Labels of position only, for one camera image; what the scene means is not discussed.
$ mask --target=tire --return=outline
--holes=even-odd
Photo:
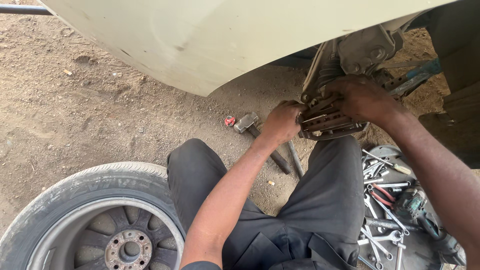
[[[181,245],[178,246],[180,258],[186,233],[180,225],[173,201],[170,198],[167,169],[150,163],[117,162],[73,174],[59,181],[30,202],[15,218],[0,240],[0,269],[25,270],[27,267],[32,269],[31,266],[28,266],[29,263],[32,263],[31,256],[36,248],[40,248],[39,243],[48,232],[57,226],[56,224],[69,217],[67,214],[76,209],[109,198],[141,201],[162,210],[178,228],[177,232],[180,232],[181,239],[179,240],[177,239],[178,235],[176,236],[174,233],[176,229],[168,227],[172,231],[177,245],[179,241],[181,242]],[[63,268],[58,265],[50,265],[46,269]]]

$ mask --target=black rubber handle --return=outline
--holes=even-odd
[[[254,125],[251,125],[248,128],[248,131],[255,138],[260,136],[260,131]],[[270,155],[270,157],[273,159],[273,161],[275,161],[275,163],[282,170],[282,172],[284,172],[285,174],[291,174],[292,173],[292,167],[290,167],[290,164],[276,150],[273,151],[273,153]]]

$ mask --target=white car body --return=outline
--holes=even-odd
[[[381,24],[398,28],[452,0],[42,0],[139,71],[207,96],[250,70]]]

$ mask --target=wheel hub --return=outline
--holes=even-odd
[[[142,270],[152,258],[152,242],[139,230],[124,230],[113,236],[105,249],[110,270]]]

